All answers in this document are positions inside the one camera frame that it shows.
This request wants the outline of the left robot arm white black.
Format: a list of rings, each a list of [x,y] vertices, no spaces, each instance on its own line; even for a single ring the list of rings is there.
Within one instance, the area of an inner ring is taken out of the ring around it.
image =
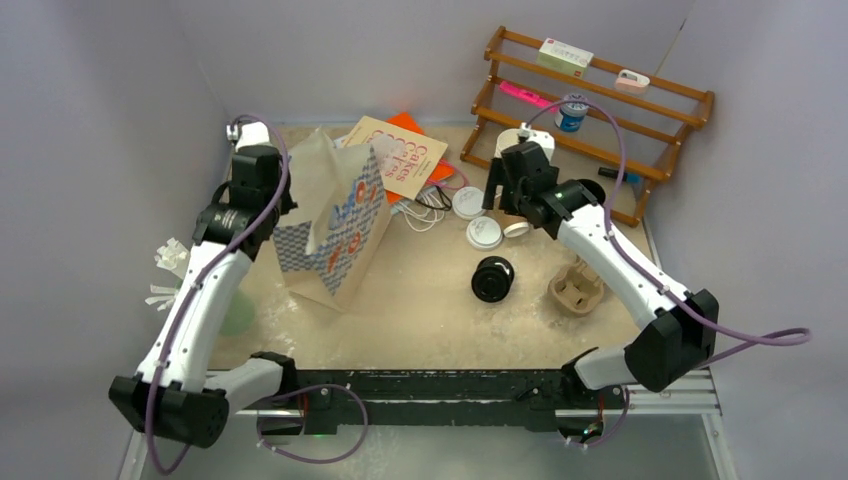
[[[258,353],[221,380],[207,369],[235,292],[279,218],[297,204],[288,154],[271,145],[238,148],[231,178],[201,211],[189,265],[175,302],[148,354],[129,377],[112,380],[108,398],[138,432],[208,448],[228,417],[260,400],[284,409],[297,399],[293,362]]]

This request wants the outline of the checkered paper bakery bag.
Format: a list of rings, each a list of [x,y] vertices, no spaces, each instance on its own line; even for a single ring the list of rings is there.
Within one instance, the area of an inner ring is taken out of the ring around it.
[[[318,128],[291,150],[290,177],[297,208],[272,237],[283,282],[344,311],[391,219],[379,161],[371,145],[338,147]]]

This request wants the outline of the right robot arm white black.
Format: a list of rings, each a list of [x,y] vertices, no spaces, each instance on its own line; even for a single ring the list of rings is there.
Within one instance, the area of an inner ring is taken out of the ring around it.
[[[719,304],[665,275],[615,226],[605,224],[603,188],[588,179],[558,180],[544,149],[524,141],[504,149],[489,168],[483,206],[522,216],[587,262],[639,327],[616,348],[593,348],[562,368],[561,392],[576,407],[601,389],[639,384],[660,392],[713,354]]]

